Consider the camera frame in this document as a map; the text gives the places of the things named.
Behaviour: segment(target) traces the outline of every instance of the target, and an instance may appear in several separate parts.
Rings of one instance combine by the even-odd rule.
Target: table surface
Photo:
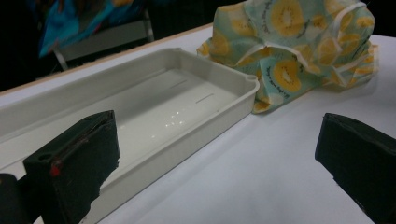
[[[207,25],[1,92],[0,107],[158,49],[196,52],[211,32]],[[368,83],[320,87],[271,113],[248,115],[100,223],[373,223],[314,158],[325,113],[396,137],[396,38],[371,41],[380,68]]]

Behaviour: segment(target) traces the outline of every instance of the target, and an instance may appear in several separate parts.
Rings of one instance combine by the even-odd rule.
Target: crumpled cloth
[[[375,18],[359,0],[247,0],[219,7],[198,55],[257,76],[253,113],[318,86],[348,89],[378,71]]]

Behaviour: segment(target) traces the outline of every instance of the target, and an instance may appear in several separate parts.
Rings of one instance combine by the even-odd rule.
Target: plastic tray
[[[0,108],[0,172],[80,119],[114,110],[120,166],[84,223],[95,223],[250,113],[259,82],[181,49],[162,49]]]

